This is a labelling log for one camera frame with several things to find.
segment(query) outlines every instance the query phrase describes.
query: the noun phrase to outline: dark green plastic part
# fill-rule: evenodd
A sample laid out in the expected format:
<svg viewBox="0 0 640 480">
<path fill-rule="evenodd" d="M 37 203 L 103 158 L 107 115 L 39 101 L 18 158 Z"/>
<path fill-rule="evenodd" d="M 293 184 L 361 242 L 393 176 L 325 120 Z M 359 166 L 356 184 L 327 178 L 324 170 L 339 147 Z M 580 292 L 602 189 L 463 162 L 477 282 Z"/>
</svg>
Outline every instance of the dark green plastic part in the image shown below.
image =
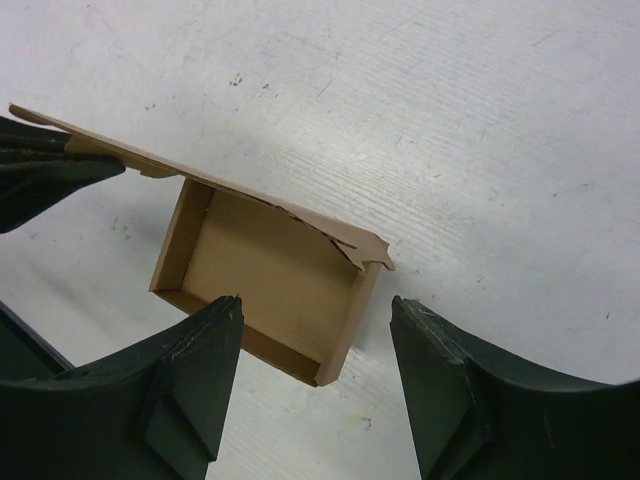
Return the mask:
<svg viewBox="0 0 640 480">
<path fill-rule="evenodd" d="M 69 135 L 0 117 L 0 233 L 88 185 L 124 172 L 116 159 L 65 153 Z"/>
<path fill-rule="evenodd" d="M 640 478 L 640 382 L 550 370 L 400 297 L 391 333 L 424 480 Z"/>
<path fill-rule="evenodd" d="M 2 478 L 205 478 L 240 352 L 239 298 L 79 368 L 4 306 L 0 320 Z"/>
</svg>

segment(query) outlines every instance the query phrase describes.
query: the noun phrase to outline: white table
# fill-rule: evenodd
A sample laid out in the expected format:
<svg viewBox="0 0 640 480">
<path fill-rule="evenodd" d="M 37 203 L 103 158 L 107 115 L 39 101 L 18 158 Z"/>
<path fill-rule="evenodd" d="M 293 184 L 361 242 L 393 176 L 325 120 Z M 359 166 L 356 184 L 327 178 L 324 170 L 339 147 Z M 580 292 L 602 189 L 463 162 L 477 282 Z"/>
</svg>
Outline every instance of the white table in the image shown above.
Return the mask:
<svg viewBox="0 0 640 480">
<path fill-rule="evenodd" d="M 3 105 L 391 242 L 339 382 L 241 355 L 210 478 L 418 479 L 396 293 L 544 365 L 640 376 L 638 2 L 5 0 L 1 18 Z M 172 325 L 147 286 L 179 187 L 126 173 L 0 237 L 1 298 L 76 364 Z"/>
</svg>

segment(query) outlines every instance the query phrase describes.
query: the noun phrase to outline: torn cardboard edge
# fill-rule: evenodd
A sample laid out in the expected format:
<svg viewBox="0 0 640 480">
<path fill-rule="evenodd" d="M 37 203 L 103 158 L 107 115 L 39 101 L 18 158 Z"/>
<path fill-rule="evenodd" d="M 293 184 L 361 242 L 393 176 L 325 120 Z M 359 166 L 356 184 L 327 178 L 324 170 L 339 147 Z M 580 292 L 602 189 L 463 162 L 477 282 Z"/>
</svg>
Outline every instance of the torn cardboard edge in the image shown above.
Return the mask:
<svg viewBox="0 0 640 480">
<path fill-rule="evenodd" d="M 298 319 L 291 314 L 289 316 L 272 314 L 269 317 L 260 310 L 263 307 L 260 304 L 258 305 L 260 309 L 254 306 L 253 315 L 245 315 L 243 348 L 268 364 L 312 386 L 326 385 L 338 378 L 381 267 L 384 265 L 390 270 L 394 268 L 393 262 L 387 254 L 388 244 L 385 241 L 367 230 L 225 182 L 196 169 L 165 160 L 46 115 L 15 105 L 10 106 L 10 112 L 22 120 L 56 127 L 69 133 L 71 139 L 65 147 L 69 153 L 113 156 L 125 166 L 139 170 L 142 175 L 152 178 L 174 175 L 186 178 L 165 236 L 150 290 L 187 313 L 193 313 L 206 306 L 209 303 L 209 297 L 211 297 L 210 293 L 192 291 L 193 288 L 190 289 L 187 277 L 189 269 L 193 267 L 192 261 L 196 254 L 196 244 L 200 241 L 203 225 L 208 216 L 206 212 L 209 212 L 215 192 L 218 192 L 217 197 L 222 195 L 220 198 L 223 199 L 225 195 L 244 199 L 245 203 L 248 202 L 247 205 L 252 204 L 255 205 L 255 209 L 264 209 L 261 210 L 264 215 L 270 211 L 273 214 L 267 216 L 276 215 L 281 220 L 288 218 L 286 221 L 282 220 L 284 221 L 283 225 L 286 225 L 286 228 L 293 233 L 297 232 L 298 235 L 304 236 L 304 232 L 307 232 L 305 238 L 317 238 L 318 242 L 320 242 L 320 238 L 324 238 L 325 243 L 316 242 L 316 247 L 322 247 L 319 249 L 328 255 L 326 261 L 335 263 L 335 256 L 338 255 L 343 258 L 339 262 L 347 262 L 350 268 L 355 267 L 355 271 L 358 272 L 355 277 L 349 277 L 353 278 L 352 283 L 345 284 L 343 282 L 341 284 L 343 287 L 339 291 L 340 298 L 337 301 L 343 302 L 344 315 L 326 315 L 326 312 L 333 311 L 335 313 L 335 309 L 332 310 L 333 297 L 329 294 L 326 294 L 326 299 L 323 297 L 324 303 L 318 304 L 318 299 L 313 298 L 316 301 L 316 309 L 321 311 L 303 315 L 309 318 L 300 324 L 296 323 Z M 211 251 L 206 253 L 204 260 L 202 260 L 203 257 L 200 257 L 200 260 L 196 259 L 196 266 L 203 261 L 208 262 L 207 259 L 213 255 Z M 312 253 L 303 253 L 303 255 L 314 256 Z M 334 280 L 327 276 L 324 264 L 316 262 L 314 265 L 320 270 L 317 274 L 313 274 L 319 275 L 319 283 L 313 285 L 323 291 L 331 290 Z M 281 268 L 276 267 L 276 270 L 280 272 Z M 268 277 L 271 278 L 278 272 L 269 270 Z M 214 273 L 207 271 L 203 275 L 206 277 L 204 281 L 208 281 L 208 276 L 214 275 Z M 308 271 L 290 272 L 294 281 L 296 278 L 300 278 L 300 274 L 306 275 Z M 342 282 L 342 280 L 344 280 L 342 277 L 335 277 L 337 282 Z M 271 288 L 269 279 L 265 278 L 264 281 L 266 283 L 260 288 L 269 290 Z M 240 290 L 250 291 L 251 289 L 242 284 L 242 288 L 238 291 Z M 312 290 L 306 294 L 317 297 L 318 293 L 314 289 Z M 265 296 L 266 292 L 263 295 L 262 290 L 254 288 L 253 292 L 253 298 L 257 303 L 264 302 L 265 298 L 271 298 Z M 242 292 L 240 293 L 243 295 L 246 307 L 251 309 L 252 299 L 247 299 Z M 279 330 L 274 327 L 274 324 L 277 324 Z M 295 331 L 296 328 L 300 330 L 296 333 L 298 337 L 287 338 L 289 330 Z M 313 336 L 317 334 L 320 334 L 319 337 L 322 337 L 322 334 L 328 335 L 332 341 L 325 344 L 324 350 L 313 353 L 308 348 L 308 342 L 312 342 Z"/>
<path fill-rule="evenodd" d="M 182 175 L 216 189 L 232 191 L 235 194 L 264 202 L 273 208 L 285 210 L 292 218 L 322 232 L 331 241 L 335 242 L 336 247 L 361 271 L 364 271 L 367 262 L 381 263 L 388 270 L 395 268 L 393 261 L 387 253 L 389 244 L 373 232 L 268 195 L 260 194 L 231 182 L 226 182 L 197 169 L 174 163 L 157 155 L 116 142 L 115 140 L 56 120 L 33 110 L 11 104 L 9 111 L 14 116 L 27 122 L 56 127 L 69 133 L 71 140 L 65 147 L 65 150 L 69 153 L 111 155 L 118 158 L 126 167 L 139 170 L 144 176 L 166 178 L 174 175 Z"/>
</svg>

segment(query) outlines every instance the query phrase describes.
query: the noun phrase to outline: scratched white surface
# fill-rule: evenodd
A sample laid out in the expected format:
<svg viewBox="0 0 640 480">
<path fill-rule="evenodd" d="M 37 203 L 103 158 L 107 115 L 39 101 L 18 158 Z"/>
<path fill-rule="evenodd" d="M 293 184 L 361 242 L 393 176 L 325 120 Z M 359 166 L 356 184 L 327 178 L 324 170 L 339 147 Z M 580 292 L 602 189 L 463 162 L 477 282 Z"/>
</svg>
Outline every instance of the scratched white surface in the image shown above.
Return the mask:
<svg viewBox="0 0 640 480">
<path fill-rule="evenodd" d="M 0 18 L 1 104 L 392 244 L 339 382 L 242 354 L 209 478 L 419 478 L 395 293 L 550 367 L 640 376 L 638 2 L 5 0 Z M 2 299 L 75 363 L 175 323 L 147 286 L 179 186 L 127 173 L 2 236 Z"/>
</svg>

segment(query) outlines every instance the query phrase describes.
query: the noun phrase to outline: cardboard box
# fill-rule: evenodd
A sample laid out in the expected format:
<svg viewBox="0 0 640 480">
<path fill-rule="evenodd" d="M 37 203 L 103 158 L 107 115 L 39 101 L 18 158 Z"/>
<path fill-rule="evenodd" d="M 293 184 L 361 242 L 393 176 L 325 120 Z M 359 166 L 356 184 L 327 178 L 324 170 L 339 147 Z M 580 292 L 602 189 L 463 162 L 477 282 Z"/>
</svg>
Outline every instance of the cardboard box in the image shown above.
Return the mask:
<svg viewBox="0 0 640 480">
<path fill-rule="evenodd" d="M 70 133 L 70 153 L 184 176 L 151 291 L 189 314 L 239 294 L 246 351 L 310 385 L 338 378 L 381 268 L 393 269 L 385 241 L 45 115 L 10 112 Z"/>
</svg>

